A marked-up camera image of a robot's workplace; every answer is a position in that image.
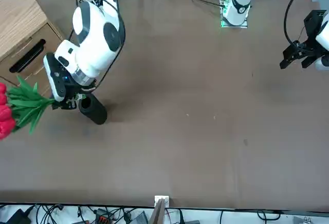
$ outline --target drawer handle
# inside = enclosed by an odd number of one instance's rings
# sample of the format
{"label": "drawer handle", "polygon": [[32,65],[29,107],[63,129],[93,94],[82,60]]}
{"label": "drawer handle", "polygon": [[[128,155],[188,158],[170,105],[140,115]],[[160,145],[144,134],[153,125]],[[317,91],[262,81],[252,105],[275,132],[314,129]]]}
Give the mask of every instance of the drawer handle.
{"label": "drawer handle", "polygon": [[17,51],[16,53],[14,53],[11,57],[14,58],[16,55],[18,55],[20,52],[22,52],[24,50],[24,48],[26,48],[27,46],[30,45],[30,43],[32,42],[32,38],[29,38],[29,40],[27,41],[27,43],[20,48],[19,51]]}
{"label": "drawer handle", "polygon": [[11,73],[23,71],[44,49],[46,41],[41,39],[33,48],[31,48],[23,57],[21,57],[12,67],[9,68]]}

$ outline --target brown table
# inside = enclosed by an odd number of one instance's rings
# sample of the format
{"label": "brown table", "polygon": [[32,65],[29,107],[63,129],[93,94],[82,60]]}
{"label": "brown table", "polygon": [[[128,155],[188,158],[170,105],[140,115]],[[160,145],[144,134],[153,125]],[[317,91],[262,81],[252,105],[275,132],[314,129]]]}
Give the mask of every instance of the brown table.
{"label": "brown table", "polygon": [[[108,122],[49,110],[0,143],[0,199],[328,211],[329,74],[279,69],[289,0],[253,0],[248,29],[197,1],[119,2],[126,45],[96,91]],[[294,2],[292,39],[315,8]]]}

